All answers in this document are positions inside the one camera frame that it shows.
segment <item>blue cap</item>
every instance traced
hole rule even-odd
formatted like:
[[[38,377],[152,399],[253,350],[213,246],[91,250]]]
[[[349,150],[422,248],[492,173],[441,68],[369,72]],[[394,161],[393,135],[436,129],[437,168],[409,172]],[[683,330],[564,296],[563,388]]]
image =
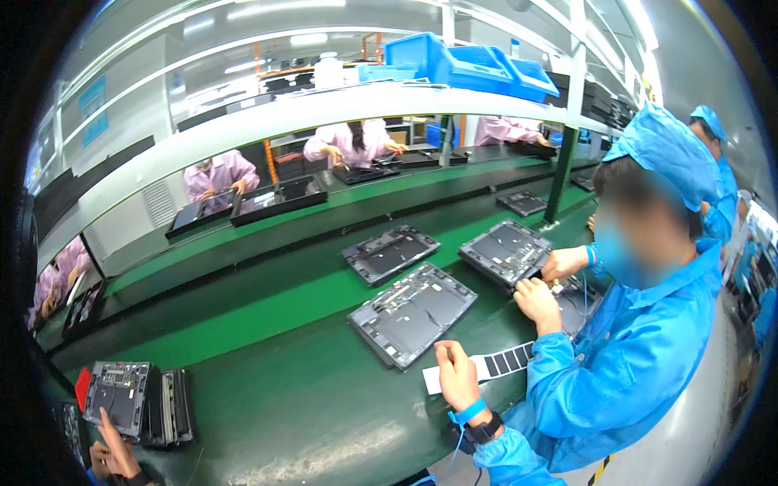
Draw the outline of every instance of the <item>blue cap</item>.
[[[624,156],[667,177],[694,212],[702,201],[721,199],[721,172],[710,150],[686,124],[654,103],[635,115],[602,161]]]
[[[724,131],[724,127],[721,126],[718,115],[716,115],[716,112],[711,110],[707,105],[699,105],[689,116],[702,118],[705,123],[708,124],[713,134],[716,135],[722,143],[727,140],[727,132]]]

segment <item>blue poster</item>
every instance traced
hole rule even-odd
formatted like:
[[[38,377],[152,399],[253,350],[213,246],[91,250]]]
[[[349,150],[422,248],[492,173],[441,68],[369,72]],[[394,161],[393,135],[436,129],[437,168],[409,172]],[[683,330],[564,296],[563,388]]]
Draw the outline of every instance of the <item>blue poster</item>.
[[[84,93],[79,96],[79,110],[81,111],[81,121],[86,120],[92,114],[105,104],[105,76],[95,81]],[[90,121],[83,130],[81,130],[81,140],[86,147],[97,135],[108,129],[108,112],[97,115]]]

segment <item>white bottle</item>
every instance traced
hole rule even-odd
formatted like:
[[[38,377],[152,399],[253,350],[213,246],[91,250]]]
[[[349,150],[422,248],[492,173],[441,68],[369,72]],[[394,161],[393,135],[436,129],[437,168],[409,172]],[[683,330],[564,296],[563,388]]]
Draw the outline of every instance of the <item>white bottle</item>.
[[[343,61],[338,60],[337,52],[323,52],[319,56],[319,62],[314,65],[314,85],[316,89],[343,86]]]

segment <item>green post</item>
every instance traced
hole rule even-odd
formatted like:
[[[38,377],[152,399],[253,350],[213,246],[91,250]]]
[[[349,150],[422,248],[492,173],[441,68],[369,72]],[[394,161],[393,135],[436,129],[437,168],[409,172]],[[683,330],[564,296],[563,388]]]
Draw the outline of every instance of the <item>green post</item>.
[[[578,130],[565,126],[565,135],[562,140],[562,148],[559,150],[559,161],[556,163],[556,174],[551,186],[551,196],[548,198],[548,207],[545,209],[543,219],[552,223],[556,220],[556,212],[559,202],[562,200],[562,192],[567,188],[570,179],[570,167],[573,166],[573,150],[578,145]]]

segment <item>wristband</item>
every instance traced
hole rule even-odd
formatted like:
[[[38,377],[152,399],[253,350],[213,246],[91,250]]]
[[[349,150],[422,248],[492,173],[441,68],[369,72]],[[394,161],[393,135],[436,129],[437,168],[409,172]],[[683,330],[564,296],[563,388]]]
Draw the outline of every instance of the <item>wristband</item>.
[[[591,267],[594,265],[594,250],[592,250],[589,245],[586,245],[584,248],[586,248],[586,255],[589,257],[588,267]]]
[[[451,421],[457,425],[463,426],[468,423],[476,415],[480,414],[486,409],[486,402],[483,398],[478,398],[470,407],[465,408],[463,411],[455,414],[453,411],[448,412],[448,417]]]
[[[149,475],[144,473],[143,471],[127,479],[127,484],[129,486],[146,486],[148,483],[151,482],[152,482],[151,477],[149,477]]]

